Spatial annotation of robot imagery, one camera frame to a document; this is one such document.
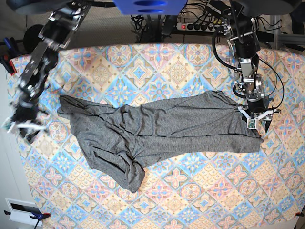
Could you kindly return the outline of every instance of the gray fabric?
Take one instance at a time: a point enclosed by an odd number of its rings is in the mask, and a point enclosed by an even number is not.
[[[262,139],[246,128],[237,104],[222,92],[165,99],[139,107],[60,96],[58,115],[68,118],[90,168],[136,192],[143,167],[189,152],[257,152]]]

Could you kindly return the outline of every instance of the metal frame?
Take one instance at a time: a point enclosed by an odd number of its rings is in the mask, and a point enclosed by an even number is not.
[[[281,19],[281,16],[270,16],[270,23],[275,24]],[[279,49],[283,44],[305,45],[305,35],[282,34],[281,29],[273,32],[273,48]]]

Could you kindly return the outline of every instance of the white wall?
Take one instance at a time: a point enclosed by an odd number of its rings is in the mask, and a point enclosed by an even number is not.
[[[8,106],[7,82],[5,68],[0,64],[0,124],[11,115]],[[34,202],[26,181],[17,151],[16,138],[0,130],[0,228],[3,229],[32,229],[33,226],[12,222],[3,211],[8,211],[4,198],[12,198]]]

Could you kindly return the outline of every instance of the floral pattern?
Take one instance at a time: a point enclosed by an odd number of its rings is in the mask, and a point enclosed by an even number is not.
[[[237,65],[226,46],[226,62]],[[113,105],[139,106],[160,99],[232,92],[233,72],[214,57],[210,45],[136,44],[91,47],[60,52],[50,72],[50,88],[40,97],[49,117],[40,116],[49,133],[32,145],[17,146],[34,202],[51,213],[44,227],[129,229],[245,229],[293,219],[305,204],[305,57],[262,49],[259,56],[278,71],[285,97],[259,152],[190,152],[144,168],[136,193],[109,175],[91,169],[69,122],[56,115],[59,95]],[[16,100],[18,77],[29,56],[13,59],[17,73],[7,75],[8,96]],[[266,90],[275,75],[260,63]],[[277,85],[273,105],[281,101]]]

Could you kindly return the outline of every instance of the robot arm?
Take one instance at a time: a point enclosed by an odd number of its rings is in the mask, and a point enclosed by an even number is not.
[[[58,62],[58,51],[68,46],[90,6],[91,4],[85,1],[71,2],[54,11],[49,17],[39,34],[42,41],[33,51],[30,62],[20,76],[20,95],[18,102],[13,104],[15,113],[3,124],[8,132],[19,131],[20,135],[31,143],[35,135],[44,129],[36,119],[38,112],[44,112],[38,108],[39,96],[45,89],[49,71]]]
[[[236,96],[247,101],[246,111],[242,112],[247,119],[247,127],[256,129],[257,122],[264,120],[266,121],[265,130],[267,131],[273,114],[279,113],[280,110],[278,109],[279,106],[268,108],[272,99],[265,94],[262,76],[257,73],[260,61],[257,55],[260,47],[256,36],[258,21],[255,17],[248,17],[243,14],[243,10],[249,12],[244,9],[243,5],[232,2],[232,0],[230,0],[230,4],[231,8],[222,13],[222,26],[217,28],[212,37],[213,52],[221,64],[234,70],[235,85],[233,92]],[[220,31],[226,36],[230,51],[238,62],[237,67],[225,63],[217,55],[215,39]]]

